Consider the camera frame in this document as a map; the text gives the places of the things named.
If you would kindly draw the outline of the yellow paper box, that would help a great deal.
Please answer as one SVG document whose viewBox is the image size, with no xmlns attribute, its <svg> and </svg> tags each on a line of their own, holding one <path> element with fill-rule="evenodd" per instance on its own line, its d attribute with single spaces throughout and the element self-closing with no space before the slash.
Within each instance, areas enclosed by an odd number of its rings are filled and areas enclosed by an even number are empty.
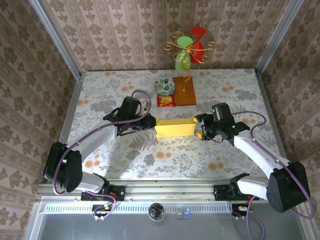
<svg viewBox="0 0 320 240">
<path fill-rule="evenodd" d="M 158 119 L 155 126 L 156 137 L 193 136 L 195 134 L 196 124 L 193 118 Z"/>
</svg>

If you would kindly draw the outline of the black connector box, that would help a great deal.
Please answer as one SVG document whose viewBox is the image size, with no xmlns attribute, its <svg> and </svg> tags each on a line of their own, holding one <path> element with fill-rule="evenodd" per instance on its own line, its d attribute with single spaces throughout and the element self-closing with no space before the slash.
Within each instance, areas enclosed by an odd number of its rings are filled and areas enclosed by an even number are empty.
<svg viewBox="0 0 320 240">
<path fill-rule="evenodd" d="M 112 210 L 113 204 L 93 204 L 91 213 L 95 218 L 105 218 L 106 215 Z"/>
<path fill-rule="evenodd" d="M 232 209 L 232 212 L 231 212 L 232 216 L 242 218 L 247 215 L 248 204 L 232 203 L 231 209 Z"/>
</svg>

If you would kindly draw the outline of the brown wooden board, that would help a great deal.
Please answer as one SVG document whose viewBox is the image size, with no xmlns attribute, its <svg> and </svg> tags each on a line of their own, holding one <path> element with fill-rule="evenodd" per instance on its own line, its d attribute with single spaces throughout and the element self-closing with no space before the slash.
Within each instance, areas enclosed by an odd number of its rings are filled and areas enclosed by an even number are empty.
<svg viewBox="0 0 320 240">
<path fill-rule="evenodd" d="M 186 80 L 187 77 L 183 76 L 173 77 L 175 84 L 173 95 L 177 107 L 195 106 L 197 104 L 193 79 L 190 78 L 188 81 Z"/>
</svg>

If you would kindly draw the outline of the red snack packet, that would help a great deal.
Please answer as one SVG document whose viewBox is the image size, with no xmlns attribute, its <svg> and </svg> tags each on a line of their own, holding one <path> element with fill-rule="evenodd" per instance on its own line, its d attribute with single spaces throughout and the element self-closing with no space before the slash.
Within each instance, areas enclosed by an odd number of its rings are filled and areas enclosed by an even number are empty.
<svg viewBox="0 0 320 240">
<path fill-rule="evenodd" d="M 157 96 L 157 106 L 158 107 L 175 107 L 174 95 L 158 95 Z"/>
</svg>

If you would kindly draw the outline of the green leaf pattern bowl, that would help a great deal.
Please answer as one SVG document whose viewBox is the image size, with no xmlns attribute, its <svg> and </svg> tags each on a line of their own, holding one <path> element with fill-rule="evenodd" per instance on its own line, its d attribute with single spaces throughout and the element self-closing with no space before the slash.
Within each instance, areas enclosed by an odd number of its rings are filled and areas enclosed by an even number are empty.
<svg viewBox="0 0 320 240">
<path fill-rule="evenodd" d="M 161 78 L 154 83 L 154 90 L 158 95 L 168 96 L 174 93 L 175 83 L 172 79 Z"/>
</svg>

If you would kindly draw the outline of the green plastic goblet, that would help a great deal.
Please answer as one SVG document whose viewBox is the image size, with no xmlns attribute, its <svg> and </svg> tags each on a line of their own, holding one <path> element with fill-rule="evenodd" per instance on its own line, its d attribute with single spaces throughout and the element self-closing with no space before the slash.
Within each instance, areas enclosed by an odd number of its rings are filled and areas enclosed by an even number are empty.
<svg viewBox="0 0 320 240">
<path fill-rule="evenodd" d="M 181 36 L 177 39 L 177 45 L 181 47 L 181 51 L 175 57 L 175 69 L 177 71 L 185 73 L 190 69 L 191 58 L 188 47 L 191 47 L 192 44 L 193 40 L 188 36 Z"/>
</svg>

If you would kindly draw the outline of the red plastic goblet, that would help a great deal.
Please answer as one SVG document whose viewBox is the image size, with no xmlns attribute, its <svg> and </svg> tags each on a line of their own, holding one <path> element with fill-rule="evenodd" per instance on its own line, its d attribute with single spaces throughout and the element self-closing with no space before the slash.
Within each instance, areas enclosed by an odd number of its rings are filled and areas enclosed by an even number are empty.
<svg viewBox="0 0 320 240">
<path fill-rule="evenodd" d="M 202 57 L 204 56 L 204 46 L 201 43 L 202 37 L 206 34 L 206 29 L 203 27 L 194 27 L 191 29 L 191 33 L 195 36 L 195 41 L 192 45 L 192 51 L 190 52 L 190 61 L 193 64 L 200 64 Z"/>
</svg>

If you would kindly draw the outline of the round metal tin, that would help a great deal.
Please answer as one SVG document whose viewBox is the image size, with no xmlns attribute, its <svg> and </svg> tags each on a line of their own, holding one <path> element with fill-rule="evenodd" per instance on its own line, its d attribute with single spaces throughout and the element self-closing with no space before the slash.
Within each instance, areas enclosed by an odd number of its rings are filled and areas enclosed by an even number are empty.
<svg viewBox="0 0 320 240">
<path fill-rule="evenodd" d="M 148 209 L 149 217 L 154 222 L 161 222 L 165 218 L 165 208 L 162 204 L 155 202 Z"/>
</svg>

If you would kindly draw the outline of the grey metal shelf panel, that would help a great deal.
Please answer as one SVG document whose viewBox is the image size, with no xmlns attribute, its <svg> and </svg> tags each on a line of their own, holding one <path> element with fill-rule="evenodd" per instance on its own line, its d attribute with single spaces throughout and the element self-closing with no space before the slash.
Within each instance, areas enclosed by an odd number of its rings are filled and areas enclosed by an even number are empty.
<svg viewBox="0 0 320 240">
<path fill-rule="evenodd" d="M 117 214 L 103 220 L 91 214 L 45 214 L 48 204 L 91 205 L 90 202 L 35 203 L 23 240 L 317 240 L 309 223 L 294 213 L 277 213 L 256 201 L 249 219 L 232 213 L 190 213 L 189 219 L 165 213 L 161 222 L 149 213 Z"/>
</svg>

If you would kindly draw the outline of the aluminium table side rail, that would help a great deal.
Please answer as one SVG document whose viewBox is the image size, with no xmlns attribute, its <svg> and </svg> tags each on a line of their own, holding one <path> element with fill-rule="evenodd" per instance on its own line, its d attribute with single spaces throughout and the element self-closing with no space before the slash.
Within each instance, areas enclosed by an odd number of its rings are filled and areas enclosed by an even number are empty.
<svg viewBox="0 0 320 240">
<path fill-rule="evenodd" d="M 70 98 L 70 102 L 65 115 L 62 130 L 58 139 L 58 141 L 63 144 L 68 142 L 68 139 L 69 139 L 69 135 L 70 135 L 72 124 L 73 124 L 73 119 L 75 117 L 76 108 L 77 108 L 79 97 L 82 91 L 84 78 L 85 78 L 85 74 L 83 73 L 80 75 L 78 81 L 76 81 L 73 92 L 72 92 L 72 96 Z"/>
<path fill-rule="evenodd" d="M 277 146 L 277 150 L 272 150 L 271 148 L 269 148 L 267 145 L 265 145 L 262 141 L 258 140 L 258 137 L 255 136 L 255 143 L 258 144 L 260 147 L 262 147 L 262 152 L 263 155 L 265 155 L 267 160 L 259 160 L 257 162 L 259 167 L 262 167 L 263 172 L 265 173 L 265 175 L 267 176 L 267 178 L 269 179 L 271 176 L 271 173 L 274 171 L 273 169 L 279 170 L 281 169 L 281 165 L 279 165 L 279 163 L 276 161 L 276 159 L 279 159 L 280 161 L 283 161 L 283 163 L 287 166 L 288 165 L 288 157 L 280 136 L 280 132 L 279 129 L 277 127 L 276 124 L 276 120 L 272 111 L 272 107 L 267 95 L 267 91 L 265 89 L 265 86 L 263 84 L 262 78 L 259 75 L 259 73 L 255 70 L 254 71 L 256 79 L 257 79 L 257 84 L 259 86 L 260 89 L 260 93 L 264 102 L 264 106 L 266 109 L 266 113 L 268 117 L 265 117 L 265 121 L 268 121 L 270 123 L 270 126 L 272 128 L 272 132 L 274 135 L 274 139 L 276 142 L 276 146 Z"/>
</svg>

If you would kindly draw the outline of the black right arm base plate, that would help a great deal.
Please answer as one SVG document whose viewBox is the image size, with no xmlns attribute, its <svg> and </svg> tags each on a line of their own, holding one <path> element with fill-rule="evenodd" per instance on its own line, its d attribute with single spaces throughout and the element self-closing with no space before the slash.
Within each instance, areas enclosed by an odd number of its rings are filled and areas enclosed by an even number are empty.
<svg viewBox="0 0 320 240">
<path fill-rule="evenodd" d="M 253 197 L 242 193 L 233 194 L 228 184 L 214 185 L 213 194 L 216 201 L 247 201 Z"/>
</svg>

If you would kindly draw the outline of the aluminium frame front rail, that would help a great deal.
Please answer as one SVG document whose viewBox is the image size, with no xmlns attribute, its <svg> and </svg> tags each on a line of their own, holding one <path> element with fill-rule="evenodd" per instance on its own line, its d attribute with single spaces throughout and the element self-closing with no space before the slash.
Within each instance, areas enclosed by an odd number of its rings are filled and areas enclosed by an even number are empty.
<svg viewBox="0 0 320 240">
<path fill-rule="evenodd" d="M 109 185 L 125 186 L 124 201 L 128 203 L 204 203 L 213 202 L 214 185 L 229 185 L 228 179 L 201 178 L 155 178 L 155 179 L 109 179 Z M 57 195 L 52 184 L 40 184 L 35 200 L 37 202 L 81 201 L 81 190 Z"/>
</svg>

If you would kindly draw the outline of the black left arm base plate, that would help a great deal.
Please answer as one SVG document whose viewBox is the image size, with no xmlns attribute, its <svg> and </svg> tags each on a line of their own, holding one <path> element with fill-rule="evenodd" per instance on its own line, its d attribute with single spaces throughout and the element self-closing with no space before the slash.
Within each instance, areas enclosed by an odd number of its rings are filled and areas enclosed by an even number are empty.
<svg viewBox="0 0 320 240">
<path fill-rule="evenodd" d="M 106 196 L 100 195 L 110 195 L 115 198 L 117 202 L 123 202 L 125 200 L 125 189 L 124 185 L 108 185 L 102 188 L 102 190 L 97 195 L 92 195 L 87 192 L 81 193 L 82 201 L 111 201 L 112 199 Z"/>
</svg>

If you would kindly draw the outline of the aluminium frame post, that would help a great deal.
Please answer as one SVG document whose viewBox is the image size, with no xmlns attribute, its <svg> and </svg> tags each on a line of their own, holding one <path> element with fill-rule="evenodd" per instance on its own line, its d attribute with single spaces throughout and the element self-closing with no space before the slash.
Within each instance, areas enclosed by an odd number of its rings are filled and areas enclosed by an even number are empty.
<svg viewBox="0 0 320 240">
<path fill-rule="evenodd" d="M 289 0 L 287 7 L 284 10 L 282 17 L 280 18 L 269 42 L 267 43 L 260 60 L 255 68 L 257 75 L 262 75 L 267 68 L 270 60 L 276 53 L 282 39 L 292 24 L 296 14 L 302 6 L 304 0 Z"/>
<path fill-rule="evenodd" d="M 64 59 L 68 69 L 72 73 L 76 81 L 81 78 L 81 71 L 77 67 L 77 64 L 72 58 L 71 52 L 67 48 L 67 44 L 62 38 L 62 35 L 59 33 L 58 28 L 55 26 L 52 17 L 50 16 L 49 11 L 46 9 L 42 0 L 29 0 L 31 6 L 34 8 L 36 14 L 38 15 L 40 21 L 44 25 L 44 28 L 51 37 L 53 43 L 58 49 L 58 52 L 61 54 Z"/>
</svg>

